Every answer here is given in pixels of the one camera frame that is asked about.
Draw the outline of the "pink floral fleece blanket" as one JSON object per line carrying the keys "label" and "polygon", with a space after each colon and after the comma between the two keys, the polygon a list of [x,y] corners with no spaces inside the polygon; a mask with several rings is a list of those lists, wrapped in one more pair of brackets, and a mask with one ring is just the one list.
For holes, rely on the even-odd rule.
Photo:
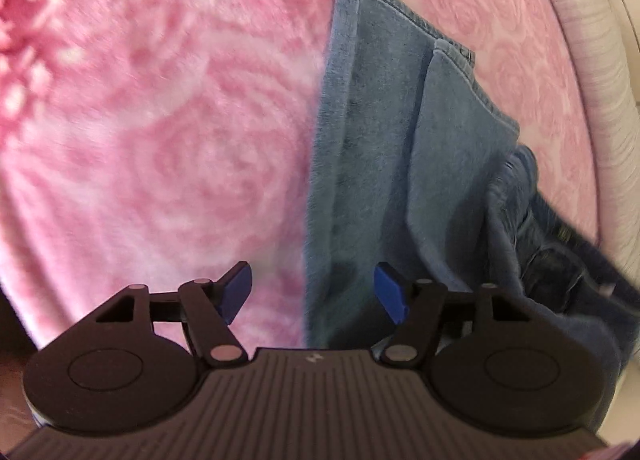
{"label": "pink floral fleece blanket", "polygon": [[[476,55],[589,238],[597,181],[549,0],[401,0]],[[250,262],[247,347],[303,336],[304,214],[333,0],[1,0],[1,287],[37,346],[120,288]]]}

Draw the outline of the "blue denim jeans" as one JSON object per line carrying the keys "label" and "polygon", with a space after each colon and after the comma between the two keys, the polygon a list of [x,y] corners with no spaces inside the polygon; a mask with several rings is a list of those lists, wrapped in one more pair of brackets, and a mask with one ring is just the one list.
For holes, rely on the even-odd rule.
{"label": "blue denim jeans", "polygon": [[474,76],[474,55],[399,0],[335,0],[310,171],[305,340],[368,347],[393,325],[386,262],[454,291],[521,297],[615,383],[639,293],[538,191],[534,153]]}

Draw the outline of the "grey-white ribbed mattress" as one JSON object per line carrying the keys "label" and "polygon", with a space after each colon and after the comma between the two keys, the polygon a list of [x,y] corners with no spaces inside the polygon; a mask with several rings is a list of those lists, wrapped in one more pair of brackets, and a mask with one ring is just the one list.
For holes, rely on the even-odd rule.
{"label": "grey-white ribbed mattress", "polygon": [[601,250],[639,274],[639,114],[608,0],[550,0],[577,76],[598,181]]}

